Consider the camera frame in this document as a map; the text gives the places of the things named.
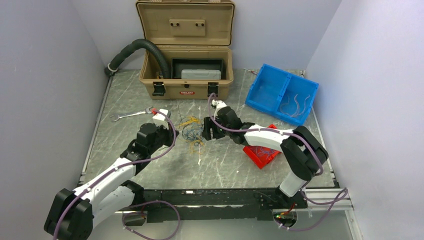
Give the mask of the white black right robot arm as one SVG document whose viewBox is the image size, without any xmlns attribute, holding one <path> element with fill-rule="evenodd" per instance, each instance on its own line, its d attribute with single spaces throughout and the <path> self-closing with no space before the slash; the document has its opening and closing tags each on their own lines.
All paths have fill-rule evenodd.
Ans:
<svg viewBox="0 0 424 240">
<path fill-rule="evenodd" d="M 202 136 L 207 141 L 229 137 L 238 145 L 263 147 L 283 153 L 290 170 L 275 194 L 276 203 L 282 208 L 289 207 L 295 201 L 297 192 L 324 172 L 323 164 L 329 154 L 304 126 L 284 130 L 243 122 L 229 106 L 203 120 Z"/>
</svg>

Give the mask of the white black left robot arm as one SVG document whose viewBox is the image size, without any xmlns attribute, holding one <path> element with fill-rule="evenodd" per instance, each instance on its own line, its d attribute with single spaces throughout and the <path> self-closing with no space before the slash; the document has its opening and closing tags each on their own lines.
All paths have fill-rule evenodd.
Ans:
<svg viewBox="0 0 424 240">
<path fill-rule="evenodd" d="M 171 148 L 178 131 L 172 123 L 145 123 L 115 162 L 88 183 L 60 190 L 43 229 L 55 240 L 86 240 L 93 229 L 115 212 L 148 205 L 144 188 L 131 181 L 160 148 Z"/>
</svg>

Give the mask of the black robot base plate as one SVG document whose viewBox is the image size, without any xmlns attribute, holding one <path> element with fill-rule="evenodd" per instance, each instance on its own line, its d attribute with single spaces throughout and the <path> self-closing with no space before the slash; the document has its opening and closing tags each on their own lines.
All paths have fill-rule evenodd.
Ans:
<svg viewBox="0 0 424 240">
<path fill-rule="evenodd" d="M 123 211 L 144 211 L 148 223 L 188 220 L 256 219 L 306 209 L 301 194 L 286 197 L 276 188 L 145 189 Z"/>
</svg>

